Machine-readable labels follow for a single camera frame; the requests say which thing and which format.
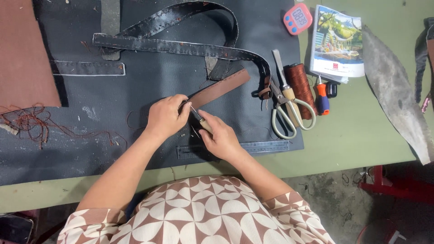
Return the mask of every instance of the booklet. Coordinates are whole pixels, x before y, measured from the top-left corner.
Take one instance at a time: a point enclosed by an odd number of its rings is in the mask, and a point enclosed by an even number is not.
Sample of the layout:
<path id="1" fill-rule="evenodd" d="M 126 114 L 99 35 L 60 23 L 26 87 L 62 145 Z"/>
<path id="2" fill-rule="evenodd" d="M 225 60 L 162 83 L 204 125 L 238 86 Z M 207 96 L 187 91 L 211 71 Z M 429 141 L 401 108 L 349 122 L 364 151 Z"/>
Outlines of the booklet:
<path id="1" fill-rule="evenodd" d="M 344 84 L 364 76 L 361 18 L 317 5 L 314 24 L 310 71 Z"/>

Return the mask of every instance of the left hand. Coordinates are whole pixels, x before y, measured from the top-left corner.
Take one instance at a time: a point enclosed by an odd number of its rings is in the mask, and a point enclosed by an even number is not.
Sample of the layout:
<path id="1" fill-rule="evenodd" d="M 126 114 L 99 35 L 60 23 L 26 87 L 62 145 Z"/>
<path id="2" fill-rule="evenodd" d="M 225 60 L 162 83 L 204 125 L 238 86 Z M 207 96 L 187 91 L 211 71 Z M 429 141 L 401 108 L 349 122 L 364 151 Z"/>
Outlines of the left hand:
<path id="1" fill-rule="evenodd" d="M 149 109 L 148 124 L 142 134 L 162 143 L 178 132 L 187 123 L 190 114 L 191 102 L 184 104 L 182 112 L 178 113 L 179 105 L 187 99 L 186 95 L 176 94 L 154 103 Z"/>

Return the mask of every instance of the person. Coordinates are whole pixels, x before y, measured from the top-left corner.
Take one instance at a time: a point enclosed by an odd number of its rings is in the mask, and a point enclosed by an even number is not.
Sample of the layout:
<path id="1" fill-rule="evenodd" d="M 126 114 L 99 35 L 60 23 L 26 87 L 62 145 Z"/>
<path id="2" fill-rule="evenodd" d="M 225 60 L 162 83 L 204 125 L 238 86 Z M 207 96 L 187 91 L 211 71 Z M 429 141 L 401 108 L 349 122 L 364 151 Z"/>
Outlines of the person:
<path id="1" fill-rule="evenodd" d="M 231 127 L 199 110 L 213 130 L 199 133 L 207 149 L 233 165 L 246 183 L 227 176 L 176 180 L 149 192 L 128 221 L 149 159 L 187 123 L 185 95 L 153 104 L 139 138 L 87 191 L 57 244 L 334 244 L 308 203 L 251 157 Z"/>

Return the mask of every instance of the hand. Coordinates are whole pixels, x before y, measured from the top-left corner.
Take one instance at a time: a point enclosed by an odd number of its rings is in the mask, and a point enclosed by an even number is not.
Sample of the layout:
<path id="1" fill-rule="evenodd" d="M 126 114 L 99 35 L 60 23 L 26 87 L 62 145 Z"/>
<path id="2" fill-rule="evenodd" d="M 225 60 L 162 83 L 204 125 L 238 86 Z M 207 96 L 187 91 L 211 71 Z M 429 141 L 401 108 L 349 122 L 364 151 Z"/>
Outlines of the hand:
<path id="1" fill-rule="evenodd" d="M 232 127 L 225 124 L 220 118 L 205 111 L 199 110 L 198 113 L 205 118 L 213 130 L 212 136 L 206 130 L 199 130 L 208 151 L 229 163 L 233 158 L 237 158 L 246 152 L 238 142 Z"/>
<path id="2" fill-rule="evenodd" d="M 178 113 L 179 105 L 187 99 L 186 95 L 177 94 L 154 103 L 149 109 L 148 124 L 142 135 L 154 137 L 163 143 L 178 132 L 187 123 L 190 114 L 191 102 L 184 104 L 182 112 Z"/>

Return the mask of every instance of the wooden handle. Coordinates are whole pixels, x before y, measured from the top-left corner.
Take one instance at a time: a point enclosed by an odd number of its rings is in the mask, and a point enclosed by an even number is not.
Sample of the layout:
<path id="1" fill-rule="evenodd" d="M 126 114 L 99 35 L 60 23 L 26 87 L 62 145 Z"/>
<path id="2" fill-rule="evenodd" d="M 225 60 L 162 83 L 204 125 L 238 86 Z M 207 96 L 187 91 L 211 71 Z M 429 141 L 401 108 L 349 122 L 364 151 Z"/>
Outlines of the wooden handle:
<path id="1" fill-rule="evenodd" d="M 293 91 L 292 88 L 283 90 L 282 93 L 289 100 L 292 100 L 292 99 L 294 99 L 296 97 L 294 95 L 294 91 Z M 286 105 L 286 110 L 288 111 L 289 118 L 291 118 L 291 121 L 294 123 L 294 126 L 295 127 L 299 127 L 299 124 L 297 123 L 297 121 L 295 119 L 295 116 L 297 116 L 299 118 L 300 124 L 303 125 L 303 120 L 301 119 L 300 110 L 298 108 L 298 105 L 295 102 L 291 102 L 291 103 L 293 104 L 293 107 L 294 107 L 294 110 L 295 110 L 296 114 L 295 115 L 293 114 L 293 112 L 292 112 L 292 110 L 291 110 L 291 108 L 289 107 L 288 104 L 285 104 Z"/>
<path id="2" fill-rule="evenodd" d="M 211 128 L 211 126 L 208 124 L 208 122 L 202 118 L 201 120 L 199 120 L 199 123 L 201 124 L 201 126 L 207 130 L 209 133 L 211 133 L 211 135 L 213 134 L 213 129 Z"/>

